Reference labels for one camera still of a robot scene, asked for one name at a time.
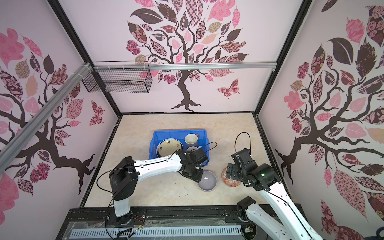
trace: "wall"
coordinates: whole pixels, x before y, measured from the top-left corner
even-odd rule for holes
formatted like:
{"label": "wall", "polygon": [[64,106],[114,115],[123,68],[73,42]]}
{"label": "wall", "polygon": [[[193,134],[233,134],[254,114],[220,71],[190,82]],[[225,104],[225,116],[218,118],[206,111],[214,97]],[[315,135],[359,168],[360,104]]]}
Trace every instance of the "wall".
{"label": "wall", "polygon": [[289,190],[325,239],[383,226],[383,29],[382,1],[315,1],[260,113]]}
{"label": "wall", "polygon": [[[300,3],[61,1],[93,61],[151,64],[276,61]],[[270,69],[190,70],[180,71],[179,78],[176,70],[151,74],[149,94],[112,93],[122,112],[254,111]],[[236,79],[238,86],[231,88]]]}
{"label": "wall", "polygon": [[[0,21],[4,148],[83,61],[44,0],[3,2]],[[0,239],[57,236],[115,123],[104,96],[80,83],[0,176]]]}

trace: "beige marble tabletop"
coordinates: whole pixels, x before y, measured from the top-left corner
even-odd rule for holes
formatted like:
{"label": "beige marble tabletop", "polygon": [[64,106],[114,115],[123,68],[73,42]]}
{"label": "beige marble tabletop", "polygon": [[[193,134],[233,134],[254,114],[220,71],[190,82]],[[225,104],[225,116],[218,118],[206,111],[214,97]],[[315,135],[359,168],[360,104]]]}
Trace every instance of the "beige marble tabletop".
{"label": "beige marble tabletop", "polygon": [[[209,141],[217,142],[217,147],[209,152],[208,166],[203,167],[216,175],[216,188],[203,192],[196,182],[176,172],[165,173],[138,182],[129,200],[131,206],[232,205],[246,196],[258,204],[267,203],[253,188],[242,184],[229,187],[221,180],[222,170],[229,162],[233,163],[233,145],[240,132],[250,134],[252,158],[257,164],[270,164],[251,113],[124,115],[98,176],[113,169],[126,156],[132,156],[133,160],[147,160],[153,132],[170,129],[206,129]],[[242,134],[236,149],[245,147],[249,147],[249,139]],[[99,185],[111,189],[108,174],[101,177]],[[110,201],[110,193],[94,184],[85,206],[106,207]]]}

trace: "cup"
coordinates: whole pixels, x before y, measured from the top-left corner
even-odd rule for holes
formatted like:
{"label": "cup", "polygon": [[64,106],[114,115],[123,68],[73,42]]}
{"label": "cup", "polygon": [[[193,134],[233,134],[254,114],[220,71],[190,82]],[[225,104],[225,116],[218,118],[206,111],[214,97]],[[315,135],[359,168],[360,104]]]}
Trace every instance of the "cup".
{"label": "cup", "polygon": [[184,141],[185,141],[185,144],[187,146],[187,148],[189,147],[197,147],[199,145],[199,143],[197,142],[197,140],[199,139],[199,134],[193,134],[193,133],[190,133],[188,135],[185,136],[184,138]]}
{"label": "cup", "polygon": [[187,151],[192,151],[192,152],[197,151],[197,150],[198,150],[198,148],[195,147],[195,146],[189,147],[189,148],[187,149]]}

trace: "dish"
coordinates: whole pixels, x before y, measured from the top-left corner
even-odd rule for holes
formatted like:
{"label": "dish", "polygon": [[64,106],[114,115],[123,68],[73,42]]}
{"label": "dish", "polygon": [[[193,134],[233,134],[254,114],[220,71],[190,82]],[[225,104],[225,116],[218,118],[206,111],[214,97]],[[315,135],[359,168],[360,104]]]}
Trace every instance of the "dish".
{"label": "dish", "polygon": [[217,178],[213,172],[204,170],[201,181],[198,182],[197,185],[204,192],[210,192],[215,189],[217,185]]}
{"label": "dish", "polygon": [[159,143],[156,148],[156,154],[157,157],[165,157],[180,149],[183,149],[183,145],[179,140],[168,138]]}
{"label": "dish", "polygon": [[223,182],[227,186],[237,187],[237,186],[239,186],[241,184],[241,182],[239,182],[239,181],[236,181],[236,180],[233,180],[233,179],[230,179],[230,178],[226,178],[225,177],[226,173],[227,173],[227,168],[224,168],[223,171],[221,172],[221,180],[223,180]]}

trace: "butterfly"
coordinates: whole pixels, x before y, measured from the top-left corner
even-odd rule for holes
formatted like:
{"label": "butterfly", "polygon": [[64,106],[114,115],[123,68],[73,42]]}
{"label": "butterfly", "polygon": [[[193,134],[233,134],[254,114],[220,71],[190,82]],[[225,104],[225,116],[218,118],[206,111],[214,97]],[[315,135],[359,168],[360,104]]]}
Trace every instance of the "butterfly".
{"label": "butterfly", "polygon": [[218,88],[217,90],[221,93],[224,93],[224,96],[226,96],[229,99],[229,96],[235,93],[239,93],[239,88],[237,85],[239,85],[239,79],[236,79],[232,82],[231,86],[229,88]]}
{"label": "butterfly", "polygon": [[93,111],[95,112],[95,115],[93,115],[93,117],[91,118],[91,121],[89,122],[90,126],[95,125],[96,123],[97,124],[102,123],[103,119],[101,115],[103,114],[103,111],[105,111],[101,107],[98,107],[93,100],[92,100],[92,108],[93,108]]}

